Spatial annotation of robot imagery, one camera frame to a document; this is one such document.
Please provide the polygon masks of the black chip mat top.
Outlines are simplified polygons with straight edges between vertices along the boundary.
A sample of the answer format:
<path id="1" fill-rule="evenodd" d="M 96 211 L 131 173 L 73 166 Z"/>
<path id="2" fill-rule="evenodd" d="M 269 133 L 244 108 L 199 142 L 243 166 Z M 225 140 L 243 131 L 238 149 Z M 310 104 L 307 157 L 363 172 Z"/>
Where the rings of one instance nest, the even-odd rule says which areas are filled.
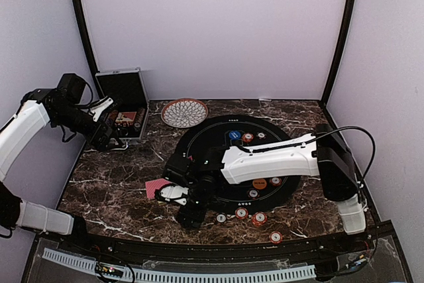
<path id="1" fill-rule="evenodd" d="M 265 138 L 266 138 L 266 133 L 259 132 L 259 133 L 257 134 L 257 137 L 258 137 L 259 139 L 265 139 Z"/>

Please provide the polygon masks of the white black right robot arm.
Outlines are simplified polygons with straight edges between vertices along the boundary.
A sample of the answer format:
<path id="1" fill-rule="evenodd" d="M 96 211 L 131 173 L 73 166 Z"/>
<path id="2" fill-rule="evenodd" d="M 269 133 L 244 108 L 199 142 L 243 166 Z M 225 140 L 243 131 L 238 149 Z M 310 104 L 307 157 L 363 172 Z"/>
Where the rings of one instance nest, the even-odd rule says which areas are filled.
<path id="1" fill-rule="evenodd" d="M 290 176 L 319 176 L 324 196 L 336 203 L 343 222 L 338 246 L 351 253 L 364 240 L 366 202 L 360 197 L 363 180 L 356 175 L 351 150 L 340 133 L 340 129 L 320 124 L 314 133 L 288 141 L 247 146 L 241 140 L 206 148 L 195 158 L 175 152 L 162 175 L 169 183 L 154 196 L 179 204 L 179 223 L 198 228 L 206 211 L 222 204 L 216 197 L 223 186 L 259 179 L 280 185 Z"/>

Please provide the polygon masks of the blue dealer button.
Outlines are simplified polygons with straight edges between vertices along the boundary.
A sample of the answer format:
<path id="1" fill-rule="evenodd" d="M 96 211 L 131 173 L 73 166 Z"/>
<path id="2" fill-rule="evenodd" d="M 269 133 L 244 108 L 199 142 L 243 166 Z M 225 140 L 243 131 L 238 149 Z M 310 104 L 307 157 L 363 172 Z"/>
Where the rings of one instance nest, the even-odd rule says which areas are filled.
<path id="1" fill-rule="evenodd" d="M 230 131 L 229 132 L 229 138 L 232 141 L 237 141 L 237 140 L 241 139 L 241 133 L 239 131 Z"/>

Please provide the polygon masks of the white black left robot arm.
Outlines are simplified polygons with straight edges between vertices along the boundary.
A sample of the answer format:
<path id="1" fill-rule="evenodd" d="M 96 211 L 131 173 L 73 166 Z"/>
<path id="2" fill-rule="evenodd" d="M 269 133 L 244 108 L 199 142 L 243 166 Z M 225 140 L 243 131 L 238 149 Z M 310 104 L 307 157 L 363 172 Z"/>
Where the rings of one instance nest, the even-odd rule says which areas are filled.
<path id="1" fill-rule="evenodd" d="M 1 129 L 2 180 L 27 144 L 47 125 L 81 134 L 97 150 L 107 150 L 109 141 L 118 139 L 116 130 L 105 122 L 106 112 L 114 106 L 113 99 L 104 97 L 82 104 L 87 86 L 77 74 L 64 74 L 57 87 L 39 88 L 21 99 L 18 111 Z M 82 230 L 82 218 L 26 201 L 13 195 L 5 185 L 1 186 L 1 226 L 68 236 L 68 244 L 79 254 L 93 249 L 93 238 Z"/>

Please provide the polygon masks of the red chip mat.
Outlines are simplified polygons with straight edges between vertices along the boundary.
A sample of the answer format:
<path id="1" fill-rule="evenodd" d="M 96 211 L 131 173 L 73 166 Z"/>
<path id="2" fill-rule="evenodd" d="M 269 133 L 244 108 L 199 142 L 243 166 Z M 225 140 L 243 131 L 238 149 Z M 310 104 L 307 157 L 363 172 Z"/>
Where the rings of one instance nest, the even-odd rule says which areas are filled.
<path id="1" fill-rule="evenodd" d="M 249 143 L 249 142 L 251 142 L 253 139 L 254 139 L 254 135 L 253 135 L 252 133 L 245 133 L 245 134 L 243 134 L 243 136 L 242 136 L 242 141 L 243 141 L 243 142 L 247 142 L 247 143 Z"/>
<path id="2" fill-rule="evenodd" d="M 269 183 L 272 186 L 280 186 L 282 184 L 282 179 L 279 177 L 273 177 L 269 179 Z"/>

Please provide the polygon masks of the black chip mat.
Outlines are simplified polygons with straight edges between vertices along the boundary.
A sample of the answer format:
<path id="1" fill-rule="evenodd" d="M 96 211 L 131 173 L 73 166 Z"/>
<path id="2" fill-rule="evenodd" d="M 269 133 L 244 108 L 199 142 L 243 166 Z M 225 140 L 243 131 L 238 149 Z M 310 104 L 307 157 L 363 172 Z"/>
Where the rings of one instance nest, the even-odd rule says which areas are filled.
<path id="1" fill-rule="evenodd" d="M 258 137 L 259 139 L 265 139 L 265 138 L 266 138 L 266 133 L 259 132 L 259 133 L 257 134 L 257 137 Z"/>
<path id="2" fill-rule="evenodd" d="M 257 189 L 249 189 L 247 195 L 251 199 L 256 199 L 260 197 L 260 192 Z"/>

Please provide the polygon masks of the black red poker chip stack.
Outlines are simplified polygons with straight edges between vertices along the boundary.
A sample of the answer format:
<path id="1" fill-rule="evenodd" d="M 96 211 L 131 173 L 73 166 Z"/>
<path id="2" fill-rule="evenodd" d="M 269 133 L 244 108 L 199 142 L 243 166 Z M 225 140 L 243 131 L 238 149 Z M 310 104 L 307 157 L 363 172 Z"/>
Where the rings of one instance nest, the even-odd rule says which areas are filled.
<path id="1" fill-rule="evenodd" d="M 217 223 L 226 223 L 227 222 L 227 216 L 223 213 L 217 214 L 215 218 Z"/>

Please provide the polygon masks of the red chip mat top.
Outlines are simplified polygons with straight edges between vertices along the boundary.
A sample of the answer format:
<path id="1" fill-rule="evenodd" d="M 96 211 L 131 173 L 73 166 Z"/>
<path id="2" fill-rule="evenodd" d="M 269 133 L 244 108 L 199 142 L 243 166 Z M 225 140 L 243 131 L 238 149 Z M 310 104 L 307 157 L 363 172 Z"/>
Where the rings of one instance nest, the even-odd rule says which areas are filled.
<path id="1" fill-rule="evenodd" d="M 249 142 L 251 142 L 253 139 L 254 139 L 254 135 L 253 135 L 252 133 L 245 133 L 245 134 L 243 134 L 243 136 L 242 136 L 242 141 L 243 141 L 243 142 L 247 142 L 247 143 L 249 143 Z"/>

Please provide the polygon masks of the black chip mat front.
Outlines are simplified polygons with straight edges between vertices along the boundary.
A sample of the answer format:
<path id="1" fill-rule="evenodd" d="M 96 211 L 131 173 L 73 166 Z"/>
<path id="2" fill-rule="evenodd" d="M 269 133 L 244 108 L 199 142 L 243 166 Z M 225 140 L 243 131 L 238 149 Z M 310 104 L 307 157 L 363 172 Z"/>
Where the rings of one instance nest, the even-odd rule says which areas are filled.
<path id="1" fill-rule="evenodd" d="M 247 195 L 251 199 L 256 199 L 260 197 L 260 192 L 257 189 L 249 189 Z"/>

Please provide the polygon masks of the orange big blind button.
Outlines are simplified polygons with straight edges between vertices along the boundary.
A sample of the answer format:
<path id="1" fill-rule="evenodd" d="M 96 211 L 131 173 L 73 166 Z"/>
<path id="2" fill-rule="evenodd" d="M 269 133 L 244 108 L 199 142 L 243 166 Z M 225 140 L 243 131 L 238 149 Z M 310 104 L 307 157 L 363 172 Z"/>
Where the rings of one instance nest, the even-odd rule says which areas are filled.
<path id="1" fill-rule="evenodd" d="M 252 186 L 257 190 L 263 190 L 267 187 L 267 181 L 264 178 L 252 181 Z"/>

